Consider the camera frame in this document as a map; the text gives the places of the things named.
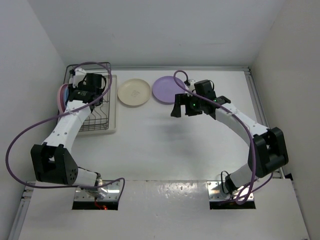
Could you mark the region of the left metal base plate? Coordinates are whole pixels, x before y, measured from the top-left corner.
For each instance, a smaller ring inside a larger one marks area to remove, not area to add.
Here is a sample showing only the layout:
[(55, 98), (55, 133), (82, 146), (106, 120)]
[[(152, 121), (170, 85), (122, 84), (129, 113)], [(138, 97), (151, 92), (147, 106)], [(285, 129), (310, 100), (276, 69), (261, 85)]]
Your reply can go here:
[(96, 189), (88, 189), (77, 187), (75, 189), (74, 198), (75, 202), (115, 202), (119, 199), (122, 187), (122, 180), (110, 183), (110, 181), (100, 180), (98, 186), (105, 185)]

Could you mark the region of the pink plate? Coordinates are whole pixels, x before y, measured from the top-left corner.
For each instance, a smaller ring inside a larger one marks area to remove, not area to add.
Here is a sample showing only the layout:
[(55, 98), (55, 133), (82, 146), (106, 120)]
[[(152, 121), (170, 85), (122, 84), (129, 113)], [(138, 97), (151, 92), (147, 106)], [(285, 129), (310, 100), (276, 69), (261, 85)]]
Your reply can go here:
[(68, 84), (61, 85), (57, 91), (56, 104), (60, 114), (63, 114), (65, 112), (66, 106), (67, 106), (64, 104), (64, 101), (63, 101), (63, 92), (66, 86), (68, 86)]

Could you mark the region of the cream plate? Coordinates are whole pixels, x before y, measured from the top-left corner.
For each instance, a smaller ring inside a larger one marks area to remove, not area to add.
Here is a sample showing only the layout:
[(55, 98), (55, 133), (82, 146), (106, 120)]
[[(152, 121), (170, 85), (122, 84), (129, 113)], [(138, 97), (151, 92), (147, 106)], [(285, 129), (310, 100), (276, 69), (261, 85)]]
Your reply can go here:
[(151, 97), (152, 88), (143, 79), (132, 78), (125, 81), (117, 89), (118, 99), (129, 107), (145, 104)]

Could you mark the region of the blue plate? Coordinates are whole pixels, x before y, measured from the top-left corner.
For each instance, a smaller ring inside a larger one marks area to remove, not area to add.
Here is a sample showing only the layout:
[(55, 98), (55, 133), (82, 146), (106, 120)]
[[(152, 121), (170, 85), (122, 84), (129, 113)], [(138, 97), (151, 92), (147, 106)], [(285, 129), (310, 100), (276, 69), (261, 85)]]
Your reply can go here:
[(69, 87), (66, 86), (63, 90), (63, 103), (65, 106), (67, 105), (68, 97), (69, 97)]

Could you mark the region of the metal base plate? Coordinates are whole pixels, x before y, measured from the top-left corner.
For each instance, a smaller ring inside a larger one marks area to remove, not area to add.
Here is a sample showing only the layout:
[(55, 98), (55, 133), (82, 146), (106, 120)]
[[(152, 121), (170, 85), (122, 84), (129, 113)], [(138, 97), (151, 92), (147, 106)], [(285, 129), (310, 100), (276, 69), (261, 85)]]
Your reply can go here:
[(119, 199), (122, 187), (122, 180), (110, 183), (110, 181), (100, 180), (98, 186), (105, 185), (96, 189), (88, 189), (77, 187), (75, 189), (74, 198), (75, 202), (115, 202)]
[(224, 202), (229, 200), (243, 201), (248, 195), (249, 187), (241, 186), (237, 190), (233, 191), (232, 194), (227, 193), (225, 182), (221, 180), (207, 181), (208, 197), (210, 202)]

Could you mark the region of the far purple plate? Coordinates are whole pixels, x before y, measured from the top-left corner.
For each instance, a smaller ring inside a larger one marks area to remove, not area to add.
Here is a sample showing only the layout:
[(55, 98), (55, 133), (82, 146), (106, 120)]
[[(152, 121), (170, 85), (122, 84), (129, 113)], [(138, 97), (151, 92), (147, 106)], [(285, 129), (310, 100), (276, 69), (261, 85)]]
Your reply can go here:
[(153, 96), (163, 104), (174, 104), (177, 94), (184, 94), (186, 91), (178, 86), (173, 76), (162, 76), (152, 85)]

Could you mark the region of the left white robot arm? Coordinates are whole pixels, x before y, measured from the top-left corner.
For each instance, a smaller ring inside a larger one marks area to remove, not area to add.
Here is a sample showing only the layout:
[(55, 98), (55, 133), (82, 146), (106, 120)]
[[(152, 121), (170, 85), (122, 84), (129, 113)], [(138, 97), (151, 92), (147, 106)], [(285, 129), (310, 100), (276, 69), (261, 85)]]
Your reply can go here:
[(77, 86), (68, 85), (65, 116), (60, 117), (52, 133), (30, 151), (36, 180), (64, 186), (94, 187), (100, 175), (79, 167), (71, 150), (78, 132), (95, 107), (103, 102), (105, 76), (87, 73)]

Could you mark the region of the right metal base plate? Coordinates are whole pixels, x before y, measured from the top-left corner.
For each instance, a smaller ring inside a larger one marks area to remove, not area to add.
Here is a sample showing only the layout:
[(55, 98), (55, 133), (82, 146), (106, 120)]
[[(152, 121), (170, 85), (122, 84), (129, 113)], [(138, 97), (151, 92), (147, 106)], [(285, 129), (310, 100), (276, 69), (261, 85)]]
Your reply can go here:
[(233, 191), (232, 194), (227, 193), (225, 182), (221, 180), (207, 181), (208, 197), (210, 202), (224, 202), (229, 200), (243, 201), (248, 195), (249, 187), (241, 186), (237, 190)]

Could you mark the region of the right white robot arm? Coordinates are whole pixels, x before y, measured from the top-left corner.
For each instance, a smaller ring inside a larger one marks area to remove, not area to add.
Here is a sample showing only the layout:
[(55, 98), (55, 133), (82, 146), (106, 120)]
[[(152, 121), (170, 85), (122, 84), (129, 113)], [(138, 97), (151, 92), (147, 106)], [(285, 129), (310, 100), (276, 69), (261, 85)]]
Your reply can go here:
[(269, 128), (246, 116), (230, 99), (217, 96), (210, 80), (187, 79), (177, 85), (184, 93), (175, 95), (171, 117), (180, 118), (182, 106), (189, 117), (206, 114), (231, 129), (249, 147), (247, 163), (225, 177), (221, 187), (225, 195), (242, 186), (251, 186), (255, 180), (288, 164), (285, 137), (280, 128)]

